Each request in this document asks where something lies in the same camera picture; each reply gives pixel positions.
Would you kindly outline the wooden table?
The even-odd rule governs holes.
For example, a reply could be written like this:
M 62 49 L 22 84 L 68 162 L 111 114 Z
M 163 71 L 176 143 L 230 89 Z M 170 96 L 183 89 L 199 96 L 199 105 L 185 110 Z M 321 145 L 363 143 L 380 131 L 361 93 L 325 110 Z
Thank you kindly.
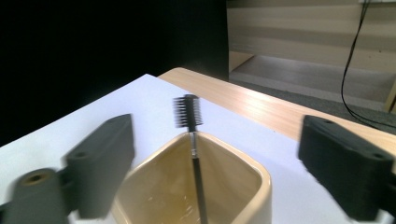
M 396 160 L 396 135 L 394 134 L 369 128 L 182 67 L 173 68 L 159 75 L 159 78 L 295 141 L 300 139 L 304 116 L 312 115 L 331 120 L 386 150 Z M 396 164 L 393 166 L 393 171 L 396 173 Z

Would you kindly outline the cream ceramic cup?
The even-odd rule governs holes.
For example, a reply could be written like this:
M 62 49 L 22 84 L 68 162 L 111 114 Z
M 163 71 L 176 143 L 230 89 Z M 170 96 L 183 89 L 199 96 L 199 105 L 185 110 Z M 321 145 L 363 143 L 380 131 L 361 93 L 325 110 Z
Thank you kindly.
M 127 175 L 112 208 L 118 224 L 201 224 L 190 144 L 180 134 Z M 267 170 L 211 134 L 199 132 L 197 146 L 208 224 L 271 224 Z

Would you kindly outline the beige cabinet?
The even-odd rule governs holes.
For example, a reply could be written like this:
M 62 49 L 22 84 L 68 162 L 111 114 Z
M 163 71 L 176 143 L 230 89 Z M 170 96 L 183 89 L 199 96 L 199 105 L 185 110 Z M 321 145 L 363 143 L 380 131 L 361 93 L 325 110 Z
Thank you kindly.
M 396 3 L 229 0 L 231 51 L 367 72 L 363 99 L 387 109 L 396 82 Z

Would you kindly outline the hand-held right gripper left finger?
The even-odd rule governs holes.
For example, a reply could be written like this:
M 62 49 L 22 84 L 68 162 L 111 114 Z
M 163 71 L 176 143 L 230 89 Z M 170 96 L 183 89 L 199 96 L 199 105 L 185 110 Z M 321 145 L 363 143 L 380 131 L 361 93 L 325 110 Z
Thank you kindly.
M 101 124 L 64 158 L 67 209 L 82 219 L 106 217 L 133 159 L 132 116 Z

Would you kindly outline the black makeup brush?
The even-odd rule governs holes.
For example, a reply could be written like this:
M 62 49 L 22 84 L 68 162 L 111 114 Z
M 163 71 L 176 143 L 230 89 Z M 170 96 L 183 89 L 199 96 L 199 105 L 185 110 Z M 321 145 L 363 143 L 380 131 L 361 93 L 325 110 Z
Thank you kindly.
M 182 97 L 175 98 L 173 105 L 175 111 L 176 126 L 178 128 L 186 128 L 190 137 L 191 159 L 200 221 L 201 224 L 208 224 L 204 183 L 196 141 L 197 127 L 203 124 L 200 112 L 200 101 L 196 95 L 185 94 Z

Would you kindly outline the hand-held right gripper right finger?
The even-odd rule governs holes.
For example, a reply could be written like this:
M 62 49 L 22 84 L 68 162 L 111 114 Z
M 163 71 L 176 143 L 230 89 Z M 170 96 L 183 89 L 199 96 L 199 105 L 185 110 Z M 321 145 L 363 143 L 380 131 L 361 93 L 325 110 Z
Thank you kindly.
M 337 123 L 306 116 L 298 158 L 339 206 L 357 221 L 395 215 L 393 155 Z

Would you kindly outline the white table mat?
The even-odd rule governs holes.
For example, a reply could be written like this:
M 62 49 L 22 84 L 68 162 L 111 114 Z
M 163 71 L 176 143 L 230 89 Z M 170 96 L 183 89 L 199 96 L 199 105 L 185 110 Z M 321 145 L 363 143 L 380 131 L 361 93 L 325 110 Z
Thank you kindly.
M 82 107 L 74 113 L 0 147 L 0 216 L 2 224 L 117 223 L 112 208 L 106 217 L 82 219 L 67 209 L 64 197 L 64 158 L 105 121 L 130 114 L 134 159 L 124 177 L 186 128 L 176 126 L 174 99 L 184 91 L 145 75 Z M 332 195 L 298 158 L 299 141 L 242 119 L 207 100 L 199 99 L 202 125 L 208 133 L 261 164 L 272 183 L 271 224 L 347 224 L 348 217 Z M 396 222 L 381 210 L 376 224 Z

